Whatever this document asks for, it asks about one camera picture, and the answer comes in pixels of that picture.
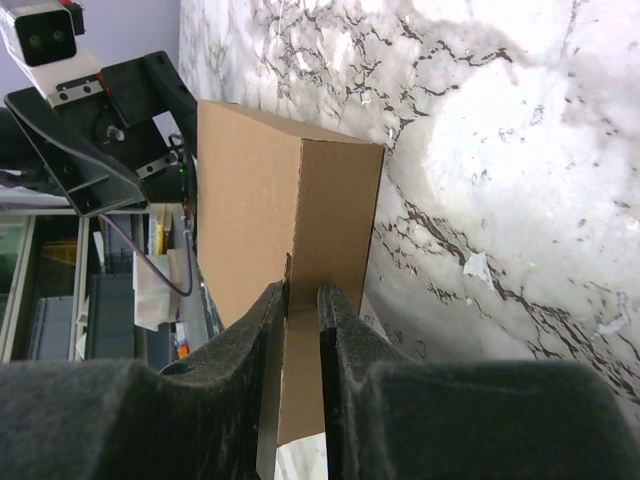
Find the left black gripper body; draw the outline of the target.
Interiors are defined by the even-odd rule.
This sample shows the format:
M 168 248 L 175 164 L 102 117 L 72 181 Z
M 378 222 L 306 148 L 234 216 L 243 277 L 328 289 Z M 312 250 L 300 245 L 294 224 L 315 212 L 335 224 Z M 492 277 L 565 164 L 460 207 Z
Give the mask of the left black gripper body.
M 149 204 L 194 211 L 197 102 L 164 51 L 102 68 L 103 91 L 51 107 L 71 128 L 134 172 Z

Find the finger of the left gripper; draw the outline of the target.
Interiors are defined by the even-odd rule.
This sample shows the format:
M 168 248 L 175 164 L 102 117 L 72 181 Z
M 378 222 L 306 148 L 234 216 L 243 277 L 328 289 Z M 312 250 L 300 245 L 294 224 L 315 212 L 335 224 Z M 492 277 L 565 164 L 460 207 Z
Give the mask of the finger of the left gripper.
M 71 128 L 35 88 L 12 92 L 5 103 L 79 216 L 148 202 L 139 177 Z

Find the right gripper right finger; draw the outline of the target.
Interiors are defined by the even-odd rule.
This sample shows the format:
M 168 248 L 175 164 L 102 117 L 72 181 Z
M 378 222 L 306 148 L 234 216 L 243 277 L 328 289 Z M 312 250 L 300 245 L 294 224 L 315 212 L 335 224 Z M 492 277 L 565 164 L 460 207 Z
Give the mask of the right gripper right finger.
M 317 295 L 332 479 L 635 479 L 609 387 L 568 361 L 417 362 Z

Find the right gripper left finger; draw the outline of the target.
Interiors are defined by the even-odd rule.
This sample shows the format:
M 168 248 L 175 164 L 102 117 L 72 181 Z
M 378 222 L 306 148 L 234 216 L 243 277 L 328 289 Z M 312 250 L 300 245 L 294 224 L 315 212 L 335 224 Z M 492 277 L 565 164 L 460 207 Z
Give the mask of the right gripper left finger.
M 133 359 L 1 368 L 5 479 L 270 479 L 283 287 L 161 371 Z

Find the brown cardboard box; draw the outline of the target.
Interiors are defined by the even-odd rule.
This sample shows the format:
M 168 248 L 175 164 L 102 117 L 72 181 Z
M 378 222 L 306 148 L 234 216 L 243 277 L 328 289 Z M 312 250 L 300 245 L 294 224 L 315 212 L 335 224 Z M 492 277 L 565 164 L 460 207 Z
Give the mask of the brown cardboard box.
M 197 108 L 197 257 L 223 325 L 285 297 L 277 442 L 324 431 L 317 293 L 358 310 L 385 150 L 235 103 Z

